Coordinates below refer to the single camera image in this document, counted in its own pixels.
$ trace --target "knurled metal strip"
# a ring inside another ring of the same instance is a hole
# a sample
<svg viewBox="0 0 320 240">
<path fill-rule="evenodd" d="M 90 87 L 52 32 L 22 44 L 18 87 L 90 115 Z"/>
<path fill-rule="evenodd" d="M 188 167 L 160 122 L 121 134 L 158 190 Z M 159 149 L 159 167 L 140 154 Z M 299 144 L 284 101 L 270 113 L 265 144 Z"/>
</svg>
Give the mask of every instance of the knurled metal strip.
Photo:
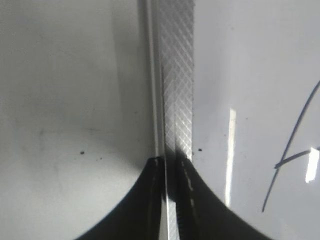
<svg viewBox="0 0 320 240">
<path fill-rule="evenodd" d="M 192 159 L 194 0 L 159 0 L 165 150 Z M 179 239 L 176 204 L 167 198 L 168 238 Z"/>
</svg>

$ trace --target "gray background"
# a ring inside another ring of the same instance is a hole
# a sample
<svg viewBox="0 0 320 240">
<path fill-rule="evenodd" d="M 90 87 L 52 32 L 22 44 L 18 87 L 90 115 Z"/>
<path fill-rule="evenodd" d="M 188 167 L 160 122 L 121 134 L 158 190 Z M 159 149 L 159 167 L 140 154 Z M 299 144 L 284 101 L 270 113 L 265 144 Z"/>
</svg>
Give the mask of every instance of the gray background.
<svg viewBox="0 0 320 240">
<path fill-rule="evenodd" d="M 140 10 L 0 0 L 0 239 L 74 239 L 153 156 Z"/>
</svg>

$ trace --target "white panel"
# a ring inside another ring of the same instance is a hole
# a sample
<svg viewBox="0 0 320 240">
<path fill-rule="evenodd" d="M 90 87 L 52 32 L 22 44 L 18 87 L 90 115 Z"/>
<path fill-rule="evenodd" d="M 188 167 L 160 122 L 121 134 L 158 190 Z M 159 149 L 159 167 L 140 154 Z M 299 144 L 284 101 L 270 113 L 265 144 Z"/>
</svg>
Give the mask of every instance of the white panel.
<svg viewBox="0 0 320 240">
<path fill-rule="evenodd" d="M 153 156 L 139 4 L 0 0 L 0 239 L 74 239 Z"/>
<path fill-rule="evenodd" d="M 316 0 L 198 0 L 195 5 L 194 165 L 225 201 L 234 110 L 230 208 L 277 240 L 320 236 L 320 177 L 306 183 L 308 154 L 281 168 L 262 213 L 274 166 L 320 79 L 319 11 Z M 320 146 L 319 103 L 320 92 L 287 157 Z"/>
</svg>

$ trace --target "black object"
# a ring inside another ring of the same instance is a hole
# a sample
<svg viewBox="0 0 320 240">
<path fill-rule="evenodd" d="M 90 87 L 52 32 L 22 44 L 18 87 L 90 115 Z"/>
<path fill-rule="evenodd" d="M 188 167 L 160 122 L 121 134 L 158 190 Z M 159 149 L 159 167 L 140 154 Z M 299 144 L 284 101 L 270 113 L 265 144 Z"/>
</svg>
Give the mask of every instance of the black object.
<svg viewBox="0 0 320 240">
<path fill-rule="evenodd" d="M 188 159 L 177 157 L 174 173 L 181 240 L 270 240 L 230 211 Z M 164 161 L 150 158 L 124 199 L 78 240 L 157 240 L 164 175 Z"/>
<path fill-rule="evenodd" d="M 158 240 L 164 161 L 148 159 L 124 199 L 78 240 Z"/>
<path fill-rule="evenodd" d="M 177 158 L 175 169 L 181 240 L 270 240 L 229 210 L 188 159 Z"/>
</svg>

